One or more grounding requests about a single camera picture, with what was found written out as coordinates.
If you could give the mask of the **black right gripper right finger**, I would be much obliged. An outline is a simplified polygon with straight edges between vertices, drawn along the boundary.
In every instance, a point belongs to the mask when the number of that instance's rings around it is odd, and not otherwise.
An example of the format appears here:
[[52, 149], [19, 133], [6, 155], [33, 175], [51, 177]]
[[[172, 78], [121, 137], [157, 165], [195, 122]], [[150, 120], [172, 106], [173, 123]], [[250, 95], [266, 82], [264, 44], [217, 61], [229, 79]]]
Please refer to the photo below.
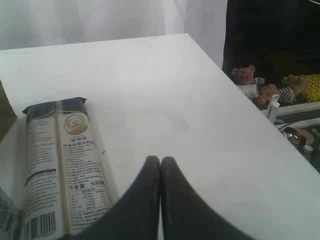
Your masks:
[[161, 162], [161, 213], [165, 240], [225, 240], [223, 219], [191, 187], [176, 160]]

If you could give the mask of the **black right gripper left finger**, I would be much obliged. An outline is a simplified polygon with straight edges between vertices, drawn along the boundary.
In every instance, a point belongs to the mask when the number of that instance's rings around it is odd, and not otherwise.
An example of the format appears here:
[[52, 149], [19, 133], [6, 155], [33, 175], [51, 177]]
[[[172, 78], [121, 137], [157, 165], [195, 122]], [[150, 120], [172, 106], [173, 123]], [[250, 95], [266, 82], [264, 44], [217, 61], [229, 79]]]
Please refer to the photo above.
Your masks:
[[156, 240], [160, 212], [160, 160], [148, 156], [117, 203], [75, 240]]

